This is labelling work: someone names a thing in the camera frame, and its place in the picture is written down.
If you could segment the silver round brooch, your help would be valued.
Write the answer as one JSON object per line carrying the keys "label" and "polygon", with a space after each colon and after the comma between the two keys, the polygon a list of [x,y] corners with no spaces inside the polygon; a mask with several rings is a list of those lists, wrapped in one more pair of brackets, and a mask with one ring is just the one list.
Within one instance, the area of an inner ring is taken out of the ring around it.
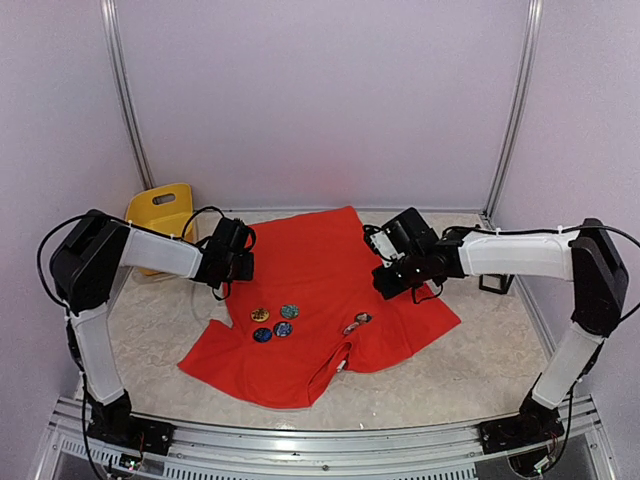
{"label": "silver round brooch", "polygon": [[355,316],[355,322],[359,325],[367,324],[373,320],[373,316],[367,312],[360,312]]}
{"label": "silver round brooch", "polygon": [[358,327],[361,326],[361,323],[358,321],[354,321],[353,323],[351,323],[348,327],[346,327],[343,331],[344,335],[350,335],[351,333],[353,333]]}

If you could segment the red t-shirt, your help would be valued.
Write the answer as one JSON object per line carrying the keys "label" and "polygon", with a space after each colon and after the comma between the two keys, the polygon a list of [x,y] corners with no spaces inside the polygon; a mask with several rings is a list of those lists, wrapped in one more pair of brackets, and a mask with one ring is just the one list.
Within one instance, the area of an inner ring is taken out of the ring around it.
{"label": "red t-shirt", "polygon": [[[308,408],[339,369],[375,373],[395,366],[459,325],[441,300],[413,303],[410,293],[386,301],[374,289],[378,258],[362,239],[351,207],[259,223],[254,227],[252,281],[233,285],[226,301],[232,323],[209,323],[180,370],[234,398],[273,409]],[[300,315],[284,319],[295,304]],[[271,317],[250,319],[257,308]],[[373,320],[350,335],[343,331],[360,312]],[[293,333],[266,343],[253,340],[260,327],[273,332],[286,321]]]}

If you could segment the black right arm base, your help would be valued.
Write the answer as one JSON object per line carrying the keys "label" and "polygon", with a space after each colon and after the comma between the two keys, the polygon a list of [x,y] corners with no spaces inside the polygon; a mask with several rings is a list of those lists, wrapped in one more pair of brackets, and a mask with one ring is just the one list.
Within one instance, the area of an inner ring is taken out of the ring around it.
{"label": "black right arm base", "polygon": [[484,454],[518,449],[562,437],[564,426],[557,411],[547,414],[517,414],[478,425]]}

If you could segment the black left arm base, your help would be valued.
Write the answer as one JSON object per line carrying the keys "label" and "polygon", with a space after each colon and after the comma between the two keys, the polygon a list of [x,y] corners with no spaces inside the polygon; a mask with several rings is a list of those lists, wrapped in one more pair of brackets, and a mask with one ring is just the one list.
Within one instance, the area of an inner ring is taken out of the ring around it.
{"label": "black left arm base", "polygon": [[175,426],[171,423],[128,416],[111,422],[95,419],[90,423],[87,434],[90,438],[142,454],[166,456],[172,445],[174,432]]}

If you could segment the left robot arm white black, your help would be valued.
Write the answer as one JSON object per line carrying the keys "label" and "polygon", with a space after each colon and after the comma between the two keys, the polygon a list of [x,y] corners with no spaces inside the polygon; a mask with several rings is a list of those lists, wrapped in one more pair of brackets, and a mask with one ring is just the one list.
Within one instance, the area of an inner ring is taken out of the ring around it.
{"label": "left robot arm white black", "polygon": [[211,235],[192,243],[99,210],[68,222],[73,228],[49,260],[53,281],[43,288],[64,310],[69,349],[83,378],[93,427],[127,445],[139,436],[140,424],[131,415],[107,325],[119,270],[154,270],[218,292],[252,279],[256,232],[239,219],[222,217]]}

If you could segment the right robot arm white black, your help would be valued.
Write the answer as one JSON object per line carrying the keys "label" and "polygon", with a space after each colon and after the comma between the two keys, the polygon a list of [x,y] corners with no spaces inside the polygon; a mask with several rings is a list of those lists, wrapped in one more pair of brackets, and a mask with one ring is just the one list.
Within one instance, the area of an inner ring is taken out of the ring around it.
{"label": "right robot arm white black", "polygon": [[454,225],[436,232],[409,208],[381,226],[364,226],[363,235],[381,259],[372,272],[373,285],[386,300],[415,294],[428,282],[443,287],[450,279],[467,277],[534,277],[571,285],[568,330],[511,423],[512,436],[523,444],[535,442],[556,422],[560,404],[589,373],[605,341],[639,309],[624,308],[629,273],[612,238],[638,241],[596,218],[569,227]]}

